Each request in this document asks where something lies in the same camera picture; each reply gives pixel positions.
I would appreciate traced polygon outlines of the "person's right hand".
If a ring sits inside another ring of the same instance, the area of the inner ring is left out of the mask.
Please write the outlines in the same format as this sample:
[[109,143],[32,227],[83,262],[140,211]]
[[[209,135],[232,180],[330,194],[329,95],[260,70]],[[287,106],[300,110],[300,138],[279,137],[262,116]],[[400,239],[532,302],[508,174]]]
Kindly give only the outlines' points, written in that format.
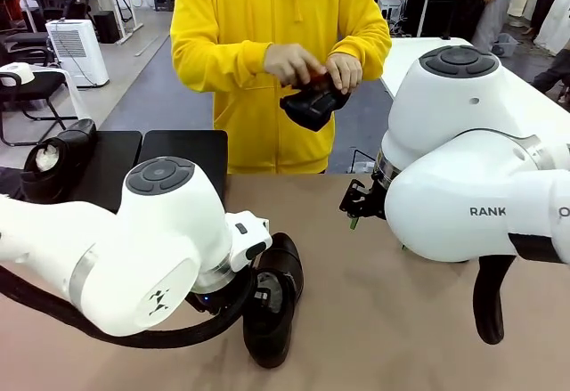
[[271,44],[264,57],[264,72],[275,76],[283,86],[304,86],[326,68],[299,44]]

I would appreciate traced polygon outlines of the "person's left hand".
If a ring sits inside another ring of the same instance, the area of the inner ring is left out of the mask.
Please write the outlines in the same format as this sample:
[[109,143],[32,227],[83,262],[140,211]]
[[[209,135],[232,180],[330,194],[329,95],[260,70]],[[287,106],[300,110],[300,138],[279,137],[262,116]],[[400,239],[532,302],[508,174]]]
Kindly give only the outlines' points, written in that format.
[[334,86],[342,93],[351,93],[362,82],[362,65],[357,58],[346,53],[333,53],[325,67]]

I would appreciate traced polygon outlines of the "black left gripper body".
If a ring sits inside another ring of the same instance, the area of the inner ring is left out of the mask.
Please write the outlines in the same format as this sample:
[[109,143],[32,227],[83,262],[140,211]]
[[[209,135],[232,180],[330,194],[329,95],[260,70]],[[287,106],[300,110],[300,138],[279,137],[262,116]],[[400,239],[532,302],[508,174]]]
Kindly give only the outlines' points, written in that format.
[[216,319],[239,318],[244,305],[254,292],[254,270],[244,268],[223,288],[207,294],[189,293],[185,301],[196,311]]

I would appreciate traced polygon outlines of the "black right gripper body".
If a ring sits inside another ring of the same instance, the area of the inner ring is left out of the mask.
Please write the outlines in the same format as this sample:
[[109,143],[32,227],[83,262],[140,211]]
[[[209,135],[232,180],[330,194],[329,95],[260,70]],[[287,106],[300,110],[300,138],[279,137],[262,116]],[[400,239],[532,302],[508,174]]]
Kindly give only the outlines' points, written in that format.
[[385,220],[385,200],[387,196],[387,188],[379,178],[372,179],[372,186],[366,196],[364,213],[366,217],[377,217]]

